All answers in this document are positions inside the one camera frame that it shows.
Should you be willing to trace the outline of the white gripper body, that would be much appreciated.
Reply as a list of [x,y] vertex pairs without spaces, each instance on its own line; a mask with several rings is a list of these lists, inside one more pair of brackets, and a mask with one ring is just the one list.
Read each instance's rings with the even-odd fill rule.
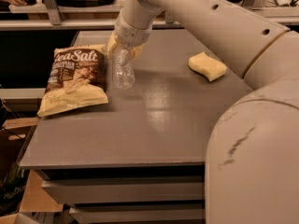
[[115,23],[115,35],[122,44],[139,46],[148,41],[152,31],[152,21],[145,28],[139,28],[125,20],[122,14],[118,16]]

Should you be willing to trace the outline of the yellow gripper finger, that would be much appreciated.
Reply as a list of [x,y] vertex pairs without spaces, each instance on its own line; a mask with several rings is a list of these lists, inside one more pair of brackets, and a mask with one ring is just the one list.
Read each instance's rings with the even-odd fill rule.
[[129,48],[132,61],[138,57],[138,55],[141,53],[142,49],[143,49],[142,45],[132,46]]
[[112,59],[117,51],[121,48],[121,41],[118,35],[113,32],[107,42],[107,57]]

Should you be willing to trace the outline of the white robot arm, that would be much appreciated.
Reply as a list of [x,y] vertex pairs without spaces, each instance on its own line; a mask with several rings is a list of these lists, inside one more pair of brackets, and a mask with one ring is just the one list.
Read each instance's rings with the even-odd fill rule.
[[125,0],[117,41],[145,43],[163,11],[249,87],[209,137],[206,224],[299,224],[298,34],[226,0]]

